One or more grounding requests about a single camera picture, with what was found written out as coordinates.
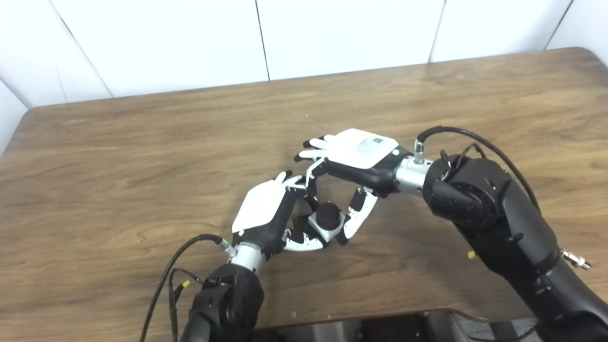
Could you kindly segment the black and white left hand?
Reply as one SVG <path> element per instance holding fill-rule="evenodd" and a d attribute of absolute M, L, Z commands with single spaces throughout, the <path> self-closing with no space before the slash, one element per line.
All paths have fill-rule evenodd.
<path fill-rule="evenodd" d="M 250 189 L 243 199 L 232 224 L 232 259 L 243 264 L 256 254 L 267 262 L 284 250 L 308 252 L 326 246 L 314 228 L 289 227 L 291 216 L 299 200 L 310 199 L 302 175 L 283 171 L 275 178 Z"/>

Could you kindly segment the black and white right hand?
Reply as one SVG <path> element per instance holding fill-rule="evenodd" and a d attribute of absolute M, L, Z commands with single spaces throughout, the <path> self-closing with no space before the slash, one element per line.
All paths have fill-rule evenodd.
<path fill-rule="evenodd" d="M 357 185 L 348 204 L 344 223 L 336 235 L 346 245 L 359 231 L 380 198 L 401 192 L 397 170 L 412 154 L 392 138 L 359 129 L 304 141 L 295 162 L 311 162 L 304 183 L 315 191 L 316 181 L 330 175 Z"/>

